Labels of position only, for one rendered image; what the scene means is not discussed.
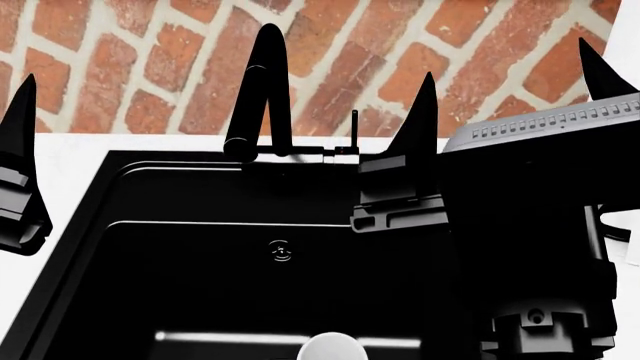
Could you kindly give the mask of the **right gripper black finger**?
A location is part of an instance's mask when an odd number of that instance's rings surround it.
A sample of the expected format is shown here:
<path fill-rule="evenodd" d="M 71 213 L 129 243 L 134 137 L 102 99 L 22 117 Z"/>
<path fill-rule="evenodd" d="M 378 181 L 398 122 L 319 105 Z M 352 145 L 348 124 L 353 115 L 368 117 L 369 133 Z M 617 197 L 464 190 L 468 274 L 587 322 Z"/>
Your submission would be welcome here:
<path fill-rule="evenodd" d="M 437 132 L 435 80 L 428 73 L 388 148 L 360 158 L 360 204 L 371 206 L 437 194 Z"/>
<path fill-rule="evenodd" d="M 584 39 L 579 38 L 579 54 L 584 80 L 592 101 L 639 93 Z"/>

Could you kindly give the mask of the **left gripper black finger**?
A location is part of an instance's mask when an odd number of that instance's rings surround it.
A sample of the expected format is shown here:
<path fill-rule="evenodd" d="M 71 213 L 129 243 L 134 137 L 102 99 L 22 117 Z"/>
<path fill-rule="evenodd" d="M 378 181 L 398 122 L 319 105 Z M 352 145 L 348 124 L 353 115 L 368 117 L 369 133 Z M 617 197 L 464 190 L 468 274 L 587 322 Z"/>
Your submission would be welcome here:
<path fill-rule="evenodd" d="M 0 122 L 0 251 L 36 254 L 52 230 L 35 165 L 36 80 L 29 74 Z"/>

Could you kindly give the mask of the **round sink drain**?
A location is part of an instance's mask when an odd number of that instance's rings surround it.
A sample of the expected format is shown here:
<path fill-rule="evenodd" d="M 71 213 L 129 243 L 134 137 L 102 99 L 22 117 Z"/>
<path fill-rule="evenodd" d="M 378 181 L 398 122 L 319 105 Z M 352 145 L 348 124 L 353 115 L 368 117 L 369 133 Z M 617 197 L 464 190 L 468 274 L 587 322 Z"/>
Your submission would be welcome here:
<path fill-rule="evenodd" d="M 269 242 L 268 250 L 272 260 L 278 263 L 284 263 L 292 259 L 291 244 L 282 239 L 277 239 Z"/>

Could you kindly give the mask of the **black gooseneck sink faucet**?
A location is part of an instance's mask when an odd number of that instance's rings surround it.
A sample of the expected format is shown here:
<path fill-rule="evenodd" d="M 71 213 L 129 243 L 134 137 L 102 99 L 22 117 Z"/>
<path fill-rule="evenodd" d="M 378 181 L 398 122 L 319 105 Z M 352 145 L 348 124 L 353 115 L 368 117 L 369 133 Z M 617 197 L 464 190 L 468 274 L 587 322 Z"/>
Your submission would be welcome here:
<path fill-rule="evenodd" d="M 302 161 L 306 149 L 293 146 L 286 42 L 273 23 L 259 29 L 241 80 L 223 146 L 228 160 L 256 161 L 265 114 L 269 115 L 272 140 L 267 152 Z"/>

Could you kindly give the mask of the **black kitchen sink basin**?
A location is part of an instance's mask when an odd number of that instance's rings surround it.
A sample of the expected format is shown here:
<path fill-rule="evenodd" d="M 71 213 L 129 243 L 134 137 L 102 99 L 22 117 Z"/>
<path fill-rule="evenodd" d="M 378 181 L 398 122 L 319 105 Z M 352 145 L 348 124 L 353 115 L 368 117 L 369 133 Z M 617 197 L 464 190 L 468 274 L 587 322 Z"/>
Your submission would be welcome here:
<path fill-rule="evenodd" d="M 477 350 L 465 306 L 387 307 L 356 233 L 357 163 L 109 152 L 0 344 L 0 360 L 295 360 L 341 332 L 370 360 Z M 269 242 L 291 244 L 271 259 Z"/>

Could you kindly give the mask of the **white round robot part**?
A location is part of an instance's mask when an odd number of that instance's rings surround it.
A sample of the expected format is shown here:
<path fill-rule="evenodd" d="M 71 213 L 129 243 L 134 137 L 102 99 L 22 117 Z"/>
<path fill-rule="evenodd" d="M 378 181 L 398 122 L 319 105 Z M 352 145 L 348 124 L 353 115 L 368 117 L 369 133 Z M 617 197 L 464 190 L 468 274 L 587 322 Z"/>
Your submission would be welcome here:
<path fill-rule="evenodd" d="M 325 332 L 306 341 L 296 360 L 369 360 L 369 356 L 355 338 L 340 332 Z"/>

